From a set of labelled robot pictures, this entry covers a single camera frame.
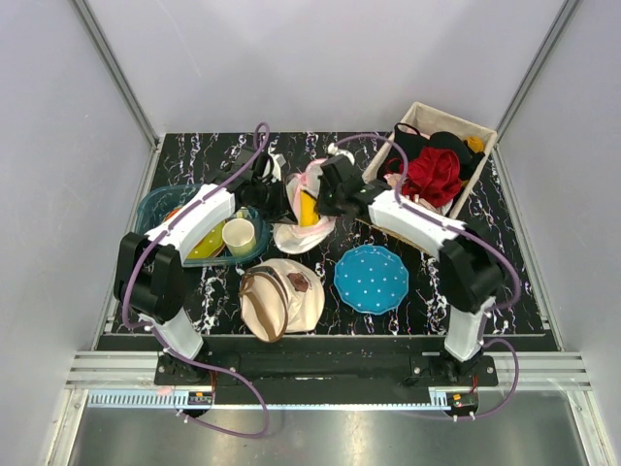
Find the black bra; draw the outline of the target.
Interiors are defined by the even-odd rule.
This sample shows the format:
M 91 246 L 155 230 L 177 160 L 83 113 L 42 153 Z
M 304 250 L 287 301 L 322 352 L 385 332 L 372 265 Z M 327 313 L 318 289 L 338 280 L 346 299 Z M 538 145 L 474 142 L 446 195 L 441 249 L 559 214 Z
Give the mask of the black bra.
M 394 142 L 399 145 L 409 160 L 416 158 L 424 148 L 452 150 L 463 169 L 475 169 L 485 156 L 484 151 L 474 151 L 459 137 L 448 131 L 437 131 L 428 138 L 409 123 L 396 123 Z

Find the pink beige bra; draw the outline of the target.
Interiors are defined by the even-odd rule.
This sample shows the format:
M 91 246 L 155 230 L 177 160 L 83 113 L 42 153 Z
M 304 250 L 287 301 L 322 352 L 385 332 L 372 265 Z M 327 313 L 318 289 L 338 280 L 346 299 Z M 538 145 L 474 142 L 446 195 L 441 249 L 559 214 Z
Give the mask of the pink beige bra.
M 400 177 L 401 177 L 400 174 L 387 174 L 383 176 L 383 179 L 388 183 L 390 187 L 394 188 L 397 185 L 397 181 L 399 180 Z M 434 207 L 432 204 L 430 204 L 427 200 L 421 198 L 418 194 L 415 194 L 413 197 L 410 197 L 410 200 L 413 203 L 419 205 L 420 207 L 423 207 L 430 212 L 433 212 L 435 214 L 442 215 L 442 216 L 446 216 L 450 212 L 450 209 L 453 204 L 453 201 L 449 201 L 445 205 L 437 208 L 437 207 Z

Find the teal plastic bin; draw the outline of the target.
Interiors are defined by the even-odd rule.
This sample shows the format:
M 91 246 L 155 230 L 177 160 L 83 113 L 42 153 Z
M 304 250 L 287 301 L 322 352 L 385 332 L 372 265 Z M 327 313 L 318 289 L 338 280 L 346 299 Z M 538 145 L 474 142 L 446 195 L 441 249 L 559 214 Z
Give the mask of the teal plastic bin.
M 199 184 L 156 188 L 139 204 L 134 231 L 145 234 L 167 221 L 200 191 Z M 252 209 L 242 208 L 217 224 L 184 259 L 184 268 L 231 266 L 258 257 L 268 244 L 270 229 Z

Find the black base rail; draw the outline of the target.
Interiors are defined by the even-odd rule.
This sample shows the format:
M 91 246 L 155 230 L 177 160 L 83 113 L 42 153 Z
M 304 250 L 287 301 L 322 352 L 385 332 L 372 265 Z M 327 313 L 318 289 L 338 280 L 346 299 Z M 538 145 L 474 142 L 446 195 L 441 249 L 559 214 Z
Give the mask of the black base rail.
M 212 389 L 217 403 L 253 404 L 261 394 L 270 405 L 397 405 L 425 403 L 428 389 L 492 388 L 498 385 L 489 355 L 452 362 L 441 337 L 286 337 L 263 344 L 249 337 L 209 337 L 194 366 L 138 337 L 134 351 L 125 338 L 109 338 L 82 374 L 105 387 Z

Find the yellow bra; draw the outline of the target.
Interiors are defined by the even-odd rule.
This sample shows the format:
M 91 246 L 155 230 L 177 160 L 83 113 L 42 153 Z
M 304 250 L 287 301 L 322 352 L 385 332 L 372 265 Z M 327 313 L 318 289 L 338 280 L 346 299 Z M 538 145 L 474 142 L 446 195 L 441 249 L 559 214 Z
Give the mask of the yellow bra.
M 299 208 L 298 223 L 301 227 L 312 227 L 320 221 L 320 215 L 316 211 L 317 201 L 309 193 L 301 190 L 297 195 Z

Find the cream capybara pouch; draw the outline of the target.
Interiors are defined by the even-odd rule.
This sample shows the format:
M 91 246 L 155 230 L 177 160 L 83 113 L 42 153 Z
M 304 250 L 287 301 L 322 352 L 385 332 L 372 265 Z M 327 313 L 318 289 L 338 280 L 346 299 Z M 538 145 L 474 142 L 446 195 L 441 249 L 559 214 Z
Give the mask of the cream capybara pouch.
M 325 293 L 313 270 L 290 259 L 269 259 L 247 269 L 238 296 L 245 326 L 260 341 L 315 329 Z

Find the wicker basket with liner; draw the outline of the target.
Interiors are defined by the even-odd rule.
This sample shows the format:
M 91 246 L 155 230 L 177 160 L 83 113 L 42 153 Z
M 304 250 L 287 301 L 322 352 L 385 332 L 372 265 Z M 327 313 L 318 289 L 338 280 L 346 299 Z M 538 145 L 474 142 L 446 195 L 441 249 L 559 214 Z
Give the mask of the wicker basket with liner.
M 448 218 L 456 219 L 466 204 L 466 201 L 469 200 L 469 197 L 474 190 L 474 186 L 480 178 L 481 172 L 483 171 L 483 168 L 489 158 L 491 149 L 496 143 L 498 136 L 497 132 L 493 129 L 451 115 L 447 112 L 435 109 L 420 102 L 414 102 L 399 122 L 407 123 L 418 129 L 423 135 L 427 136 L 431 136 L 431 134 L 438 131 L 447 131 L 459 137 L 461 141 L 466 140 L 469 137 L 477 137 L 482 141 L 484 145 L 484 155 L 481 161 L 476 165 L 474 173 L 470 177 L 469 181 L 464 184 L 461 193 L 452 201 L 451 209 L 444 213 Z M 384 143 L 363 172 L 362 178 L 365 182 L 369 183 L 376 178 L 377 171 L 380 165 L 387 159 L 389 152 L 390 145 Z M 436 252 L 432 252 L 432 250 L 429 249 L 432 248 L 431 240 L 423 239 L 414 241 L 400 235 L 400 232 L 395 233 L 394 231 L 387 229 L 387 227 L 380 226 L 375 228 L 399 239 L 406 244 L 409 244 L 410 246 L 413 246 L 416 249 L 424 251 L 428 255 L 434 255 L 438 252 L 438 248 L 435 248 Z

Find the yellow dotted plate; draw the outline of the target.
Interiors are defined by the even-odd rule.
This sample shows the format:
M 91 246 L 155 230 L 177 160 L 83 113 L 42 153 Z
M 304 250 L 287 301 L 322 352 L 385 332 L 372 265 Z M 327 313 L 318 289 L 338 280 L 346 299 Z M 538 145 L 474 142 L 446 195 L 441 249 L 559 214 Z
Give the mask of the yellow dotted plate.
M 199 243 L 197 243 L 190 254 L 188 260 L 204 260 L 218 256 L 224 248 L 222 231 L 226 224 L 223 220 L 217 224 Z

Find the white mesh laundry bag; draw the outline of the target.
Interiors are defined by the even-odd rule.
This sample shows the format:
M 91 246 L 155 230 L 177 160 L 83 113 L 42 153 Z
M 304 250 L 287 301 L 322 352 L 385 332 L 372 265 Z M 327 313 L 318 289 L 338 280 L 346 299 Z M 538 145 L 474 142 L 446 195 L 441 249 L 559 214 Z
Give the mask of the white mesh laundry bag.
M 320 165 L 328 159 L 347 158 L 342 155 L 320 158 L 309 163 L 303 172 L 288 177 L 285 189 L 295 220 L 292 224 L 276 223 L 274 226 L 274 240 L 280 251 L 288 254 L 302 254 L 323 242 L 335 229 L 338 217 L 332 216 L 320 216 L 320 221 L 315 226 L 301 227 L 298 223 L 299 208 L 296 206 L 297 195 L 301 190 L 309 193 L 317 201 Z

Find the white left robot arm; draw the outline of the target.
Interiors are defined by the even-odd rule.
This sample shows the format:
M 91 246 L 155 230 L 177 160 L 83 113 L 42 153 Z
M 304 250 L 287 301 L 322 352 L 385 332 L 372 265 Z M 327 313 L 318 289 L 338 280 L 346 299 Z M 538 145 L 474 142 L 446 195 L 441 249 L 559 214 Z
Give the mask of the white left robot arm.
M 129 232 L 118 249 L 114 297 L 128 329 L 149 328 L 178 360 L 176 373 L 201 383 L 210 362 L 202 354 L 202 336 L 186 311 L 183 262 L 219 223 L 241 208 L 263 219 L 288 214 L 281 168 L 284 158 L 265 149 L 243 149 L 227 170 L 217 169 L 173 216 L 144 234 Z

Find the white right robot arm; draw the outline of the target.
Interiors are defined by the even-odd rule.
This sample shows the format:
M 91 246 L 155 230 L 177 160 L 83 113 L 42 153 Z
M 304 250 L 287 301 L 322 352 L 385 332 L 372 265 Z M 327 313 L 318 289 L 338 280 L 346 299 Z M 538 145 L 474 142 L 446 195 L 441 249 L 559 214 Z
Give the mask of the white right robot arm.
M 501 260 L 466 223 L 437 215 L 382 181 L 365 182 L 350 160 L 338 155 L 310 170 L 310 190 L 323 216 L 353 216 L 409 242 L 438 262 L 439 293 L 449 306 L 441 360 L 443 378 L 462 384 L 475 372 L 482 350 L 484 316 L 497 304 L 504 281 Z

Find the cream paper cup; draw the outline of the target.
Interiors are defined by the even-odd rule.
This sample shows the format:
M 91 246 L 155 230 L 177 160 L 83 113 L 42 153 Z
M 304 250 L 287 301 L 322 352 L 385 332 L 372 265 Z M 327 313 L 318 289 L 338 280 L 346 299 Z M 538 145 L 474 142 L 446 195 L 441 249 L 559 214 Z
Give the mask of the cream paper cup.
M 236 257 L 250 254 L 256 246 L 254 225 L 245 218 L 229 220 L 222 231 L 226 248 Z

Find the yellow black garment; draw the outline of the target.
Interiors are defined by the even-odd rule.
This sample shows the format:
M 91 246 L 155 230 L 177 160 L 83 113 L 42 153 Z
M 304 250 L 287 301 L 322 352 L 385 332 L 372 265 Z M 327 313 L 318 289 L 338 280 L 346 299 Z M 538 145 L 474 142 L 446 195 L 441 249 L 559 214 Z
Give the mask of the yellow black garment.
M 485 155 L 485 146 L 483 141 L 475 136 L 465 139 L 463 144 L 468 149 L 469 153 L 468 155 L 460 156 L 460 180 L 462 186 L 465 187 L 473 177 L 475 170 Z

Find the red bra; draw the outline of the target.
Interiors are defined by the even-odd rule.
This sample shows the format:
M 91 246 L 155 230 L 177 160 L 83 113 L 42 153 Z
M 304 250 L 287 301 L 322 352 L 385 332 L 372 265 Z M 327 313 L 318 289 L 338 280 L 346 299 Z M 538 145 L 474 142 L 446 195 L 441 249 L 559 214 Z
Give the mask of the red bra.
M 424 147 L 409 162 L 401 193 L 409 200 L 423 200 L 434 209 L 451 202 L 460 192 L 461 164 L 453 150 Z

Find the blue dotted plate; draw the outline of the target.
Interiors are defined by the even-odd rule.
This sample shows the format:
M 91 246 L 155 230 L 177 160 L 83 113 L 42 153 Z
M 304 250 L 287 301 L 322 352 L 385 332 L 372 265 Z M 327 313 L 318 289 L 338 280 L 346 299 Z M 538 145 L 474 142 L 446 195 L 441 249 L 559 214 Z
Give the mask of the blue dotted plate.
M 338 261 L 334 286 L 341 300 L 360 314 L 381 316 L 399 308 L 409 292 L 409 271 L 385 247 L 348 250 Z

